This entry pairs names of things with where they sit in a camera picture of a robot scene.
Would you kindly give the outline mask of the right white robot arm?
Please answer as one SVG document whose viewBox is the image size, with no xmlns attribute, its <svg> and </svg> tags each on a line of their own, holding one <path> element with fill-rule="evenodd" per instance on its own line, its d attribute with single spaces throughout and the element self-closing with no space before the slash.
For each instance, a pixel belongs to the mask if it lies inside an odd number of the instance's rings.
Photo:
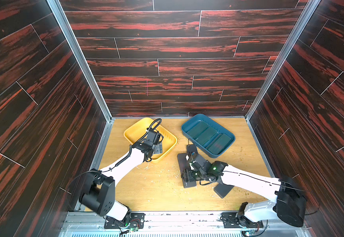
<svg viewBox="0 0 344 237">
<path fill-rule="evenodd" d="M 224 223 L 243 228 L 261 228 L 263 221 L 280 220 L 293 227 L 302 227 L 306 210 L 304 190 L 297 187 L 292 178 L 271 178 L 235 168 L 227 163 L 214 163 L 198 153 L 192 156 L 179 154 L 178 163 L 185 188 L 215 183 L 214 192 L 225 198 L 234 188 L 258 194 L 266 201 L 244 202 L 232 216 L 225 217 Z"/>
</svg>

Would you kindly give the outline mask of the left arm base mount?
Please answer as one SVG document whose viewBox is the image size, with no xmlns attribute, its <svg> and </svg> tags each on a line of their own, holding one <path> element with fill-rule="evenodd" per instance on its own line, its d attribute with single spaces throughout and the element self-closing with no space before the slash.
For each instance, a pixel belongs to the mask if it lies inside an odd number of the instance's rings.
<svg viewBox="0 0 344 237">
<path fill-rule="evenodd" d="M 137 231 L 143 229 L 145 222 L 145 213 L 132 212 L 127 214 L 123 220 L 117 220 L 113 217 L 107 216 L 105 219 L 104 229 L 106 230 L 130 230 Z"/>
</svg>

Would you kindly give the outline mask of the black pencil case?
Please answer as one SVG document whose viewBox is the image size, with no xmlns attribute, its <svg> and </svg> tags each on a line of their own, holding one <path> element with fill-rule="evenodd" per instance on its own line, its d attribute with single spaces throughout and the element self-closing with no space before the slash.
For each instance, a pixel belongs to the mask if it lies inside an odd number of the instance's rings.
<svg viewBox="0 0 344 237">
<path fill-rule="evenodd" d="M 186 160 L 189 163 L 192 163 L 198 155 L 197 147 L 194 144 L 187 145 L 186 147 L 187 147 Z"/>
<path fill-rule="evenodd" d="M 234 188 L 232 185 L 226 185 L 222 183 L 218 183 L 214 188 L 214 192 L 220 197 L 225 198 L 227 194 Z"/>
<path fill-rule="evenodd" d="M 181 172 L 181 178 L 184 188 L 196 187 L 197 183 L 193 177 L 192 169 L 189 165 L 189 162 L 186 159 L 187 154 L 181 153 L 178 154 L 177 159 L 179 163 L 179 168 Z"/>
</svg>

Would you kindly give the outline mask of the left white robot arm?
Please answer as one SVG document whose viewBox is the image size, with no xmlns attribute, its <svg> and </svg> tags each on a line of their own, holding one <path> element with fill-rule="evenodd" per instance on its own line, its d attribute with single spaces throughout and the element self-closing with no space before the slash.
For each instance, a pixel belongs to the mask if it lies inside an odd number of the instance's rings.
<svg viewBox="0 0 344 237">
<path fill-rule="evenodd" d="M 162 153 L 164 136 L 159 131 L 147 131 L 129 146 L 129 151 L 104 170 L 87 172 L 79 202 L 101 217 L 111 217 L 125 227 L 130 223 L 131 209 L 116 201 L 117 184 L 136 166 L 152 161 L 152 155 Z"/>
</svg>

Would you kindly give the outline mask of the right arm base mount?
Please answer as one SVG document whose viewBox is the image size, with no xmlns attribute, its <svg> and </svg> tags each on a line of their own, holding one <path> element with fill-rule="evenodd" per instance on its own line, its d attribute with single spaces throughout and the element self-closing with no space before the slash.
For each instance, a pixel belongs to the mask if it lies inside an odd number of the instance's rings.
<svg viewBox="0 0 344 237">
<path fill-rule="evenodd" d="M 245 208 L 247 202 L 241 204 L 237 212 L 223 212 L 220 220 L 223 222 L 225 228 L 261 228 L 263 227 L 262 221 L 252 222 L 245 216 Z"/>
</svg>

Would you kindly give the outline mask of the yellow plastic storage tray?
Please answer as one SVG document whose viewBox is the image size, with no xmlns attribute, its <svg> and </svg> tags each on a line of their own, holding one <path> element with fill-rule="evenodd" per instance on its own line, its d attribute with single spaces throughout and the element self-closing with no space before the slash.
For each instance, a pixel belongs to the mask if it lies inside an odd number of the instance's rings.
<svg viewBox="0 0 344 237">
<path fill-rule="evenodd" d="M 130 126 L 124 131 L 124 137 L 131 143 L 134 144 L 142 135 L 146 133 L 146 130 L 153 122 L 152 118 L 142 118 L 137 121 L 135 124 Z M 176 146 L 178 140 L 170 131 L 164 128 L 162 125 L 159 125 L 156 128 L 163 136 L 162 141 L 163 153 L 155 154 L 152 156 L 152 162 L 157 163 L 161 161 L 165 156 L 167 156 L 170 151 Z"/>
</svg>

